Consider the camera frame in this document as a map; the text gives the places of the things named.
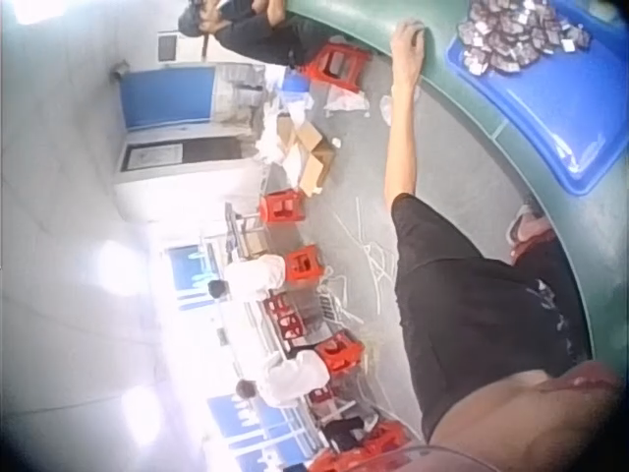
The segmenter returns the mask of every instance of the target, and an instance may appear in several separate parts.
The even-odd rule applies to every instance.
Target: cardboard box
[[[277,134],[286,153],[297,145],[306,155],[299,188],[308,197],[319,194],[334,159],[334,147],[309,121],[296,129],[290,117],[280,116],[277,119]]]

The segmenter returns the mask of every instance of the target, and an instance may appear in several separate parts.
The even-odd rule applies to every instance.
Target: blue door
[[[123,76],[127,129],[209,121],[214,72],[213,67],[173,67]]]

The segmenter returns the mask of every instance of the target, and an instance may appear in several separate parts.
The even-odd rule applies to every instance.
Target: bare skin
[[[405,22],[391,38],[393,119],[384,182],[389,210],[397,196],[416,192],[413,94],[424,61],[423,35],[415,44],[412,41],[418,30],[417,24]],[[524,223],[521,236],[529,238],[545,230],[547,220]],[[621,391],[616,375],[593,361],[558,379],[542,370],[519,373],[456,403],[441,418],[429,443],[467,454],[501,472],[559,472],[592,440]],[[428,470],[420,462],[404,471]]]

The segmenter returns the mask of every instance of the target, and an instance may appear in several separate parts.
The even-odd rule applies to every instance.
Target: foot
[[[545,216],[538,216],[533,206],[524,204],[509,225],[506,238],[509,245],[514,248],[551,228],[550,221]]]
[[[365,433],[369,434],[377,425],[377,422],[380,421],[380,415],[377,413],[372,414],[370,417],[365,419]]]

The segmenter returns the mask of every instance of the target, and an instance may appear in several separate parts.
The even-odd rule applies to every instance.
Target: table
[[[451,72],[445,51],[468,0],[288,0],[288,10],[351,34],[389,54],[400,20],[426,25],[424,81],[444,105],[454,104],[520,173],[539,200],[574,270],[588,319],[594,355],[627,375],[627,164],[611,168],[585,197],[567,194],[526,138],[488,100]]]

